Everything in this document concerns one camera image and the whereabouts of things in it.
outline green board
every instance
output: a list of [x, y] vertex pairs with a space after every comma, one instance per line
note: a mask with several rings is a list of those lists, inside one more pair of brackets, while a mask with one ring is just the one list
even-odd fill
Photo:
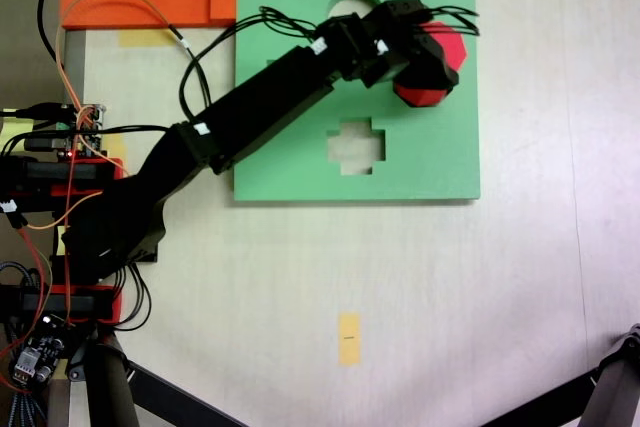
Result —
[[[320, 23], [338, 0], [238, 0], [242, 19], [261, 5]], [[422, 0], [428, 6], [475, 9], [475, 0]], [[282, 56], [298, 39], [265, 26], [237, 37], [236, 83]], [[468, 57], [460, 85], [435, 108], [412, 109], [391, 83], [367, 90], [339, 81], [335, 91], [235, 167], [235, 199], [241, 201], [477, 199], [480, 196], [475, 38], [465, 37]], [[384, 161], [370, 175], [341, 175], [330, 162], [328, 136], [341, 123], [371, 119], [384, 131]]]

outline cable bundle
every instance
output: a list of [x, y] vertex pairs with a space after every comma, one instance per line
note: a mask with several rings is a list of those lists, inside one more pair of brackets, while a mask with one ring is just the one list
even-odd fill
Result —
[[[36, 269], [27, 269], [22, 264], [17, 262], [2, 262], [0, 263], [0, 272], [5, 269], [12, 268], [22, 274], [21, 285], [29, 287], [40, 287], [43, 281]], [[19, 342], [19, 338], [28, 334], [28, 325], [17, 322], [7, 322], [3, 324], [4, 334], [8, 344], [15, 344], [15, 347], [11, 349], [11, 359], [15, 360], [20, 356], [23, 349], [23, 344]], [[16, 392], [13, 394], [11, 400], [11, 408], [9, 410], [9, 422], [7, 427], [13, 427], [14, 425], [36, 427], [38, 416], [46, 422], [47, 416], [45, 413], [46, 407], [44, 402], [38, 395], [31, 392], [23, 392], [19, 389], [14, 389]]]

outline white surface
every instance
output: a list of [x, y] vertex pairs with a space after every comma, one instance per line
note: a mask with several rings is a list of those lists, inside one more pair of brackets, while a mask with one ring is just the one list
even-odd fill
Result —
[[[166, 206], [132, 359], [251, 426], [473, 426], [640, 320], [637, 0], [477, 8], [482, 198], [238, 205], [204, 172]], [[226, 45], [206, 64], [216, 96], [232, 61]], [[91, 32], [85, 100], [110, 126], [169, 125], [184, 67], [178, 47]], [[132, 171], [153, 139], [127, 137]], [[341, 312], [362, 317], [356, 366], [338, 363]]]

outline tripod leg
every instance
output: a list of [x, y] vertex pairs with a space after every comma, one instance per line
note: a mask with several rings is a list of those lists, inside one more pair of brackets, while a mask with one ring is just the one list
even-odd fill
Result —
[[84, 375], [92, 427], [139, 427], [119, 352], [100, 344], [91, 346], [84, 361]]
[[607, 365], [578, 427], [631, 427], [640, 399], [640, 375], [626, 358]]

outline robotic arm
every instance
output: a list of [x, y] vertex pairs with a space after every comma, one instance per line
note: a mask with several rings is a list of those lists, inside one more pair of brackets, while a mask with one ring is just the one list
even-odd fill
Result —
[[62, 239], [74, 283], [93, 284], [153, 251], [165, 233], [165, 201], [201, 170], [228, 170], [329, 94], [340, 78], [365, 87], [394, 80], [396, 93], [458, 83], [445, 52], [423, 26], [420, 0], [387, 1], [366, 17], [327, 20], [309, 47], [295, 47], [196, 116], [173, 125], [140, 171], [114, 181], [71, 214]]

